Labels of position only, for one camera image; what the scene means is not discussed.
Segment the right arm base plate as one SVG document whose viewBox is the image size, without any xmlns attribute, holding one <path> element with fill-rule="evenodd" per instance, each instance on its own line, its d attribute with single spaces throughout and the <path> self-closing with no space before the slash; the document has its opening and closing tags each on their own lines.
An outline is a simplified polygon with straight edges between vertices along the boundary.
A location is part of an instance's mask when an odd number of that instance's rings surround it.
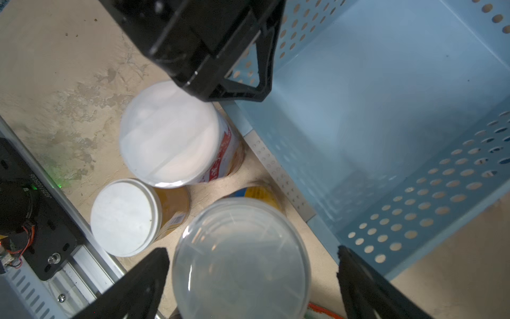
<svg viewBox="0 0 510 319">
<path fill-rule="evenodd" d="M 85 236 L 11 142 L 1 138 L 1 248 L 47 281 Z"/>
</svg>

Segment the clear-lid colourful can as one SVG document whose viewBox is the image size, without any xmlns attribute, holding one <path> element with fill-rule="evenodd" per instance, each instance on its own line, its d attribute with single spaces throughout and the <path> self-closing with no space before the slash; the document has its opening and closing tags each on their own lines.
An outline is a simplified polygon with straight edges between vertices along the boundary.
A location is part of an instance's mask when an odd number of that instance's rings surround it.
<svg viewBox="0 0 510 319">
<path fill-rule="evenodd" d="M 172 261 L 182 318 L 303 318 L 311 295 L 308 252 L 265 183 L 205 208 Z"/>
</svg>

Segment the small white-lid yellow can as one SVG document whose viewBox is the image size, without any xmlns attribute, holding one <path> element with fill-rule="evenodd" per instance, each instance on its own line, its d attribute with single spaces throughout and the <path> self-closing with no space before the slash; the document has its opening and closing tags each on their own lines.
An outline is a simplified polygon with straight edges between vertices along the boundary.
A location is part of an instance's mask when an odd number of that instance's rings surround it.
<svg viewBox="0 0 510 319">
<path fill-rule="evenodd" d="M 176 230 L 190 211 L 186 187 L 161 189 L 139 179 L 119 179 L 96 197 L 90 227 L 107 253 L 132 257 Z"/>
</svg>

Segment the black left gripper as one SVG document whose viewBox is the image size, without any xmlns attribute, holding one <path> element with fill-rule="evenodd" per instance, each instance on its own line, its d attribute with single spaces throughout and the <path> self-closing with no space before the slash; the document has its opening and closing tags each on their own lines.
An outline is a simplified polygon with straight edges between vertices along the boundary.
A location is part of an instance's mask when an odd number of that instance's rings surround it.
<svg viewBox="0 0 510 319">
<path fill-rule="evenodd" d="M 151 62 L 199 100 L 262 102 L 272 90 L 284 1 L 102 1 Z M 256 86 L 231 73 L 256 52 Z"/>
</svg>

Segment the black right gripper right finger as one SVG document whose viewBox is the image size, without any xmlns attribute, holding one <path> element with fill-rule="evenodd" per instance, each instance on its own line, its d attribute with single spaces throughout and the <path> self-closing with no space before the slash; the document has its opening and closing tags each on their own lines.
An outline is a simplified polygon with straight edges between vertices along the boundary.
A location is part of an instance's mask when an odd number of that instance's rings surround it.
<svg viewBox="0 0 510 319">
<path fill-rule="evenodd" d="M 348 318 L 432 317 L 348 247 L 338 247 L 337 280 Z"/>
</svg>

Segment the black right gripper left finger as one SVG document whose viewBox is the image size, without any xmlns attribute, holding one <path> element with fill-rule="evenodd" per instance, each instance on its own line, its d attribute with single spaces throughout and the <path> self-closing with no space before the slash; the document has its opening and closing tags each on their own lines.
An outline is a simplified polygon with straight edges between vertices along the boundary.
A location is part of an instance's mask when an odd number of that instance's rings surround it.
<svg viewBox="0 0 510 319">
<path fill-rule="evenodd" d="M 167 249 L 156 248 L 75 318 L 155 318 L 170 268 Z"/>
</svg>

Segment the tall white-lid red label can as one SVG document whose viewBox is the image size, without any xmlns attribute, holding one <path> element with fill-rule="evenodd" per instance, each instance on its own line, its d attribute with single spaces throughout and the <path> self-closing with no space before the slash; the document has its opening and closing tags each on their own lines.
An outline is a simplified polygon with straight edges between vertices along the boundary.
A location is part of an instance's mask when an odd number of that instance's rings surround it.
<svg viewBox="0 0 510 319">
<path fill-rule="evenodd" d="M 141 91 L 127 106 L 120 153 L 136 178 L 171 189 L 234 174 L 246 151 L 213 103 L 165 81 Z"/>
</svg>

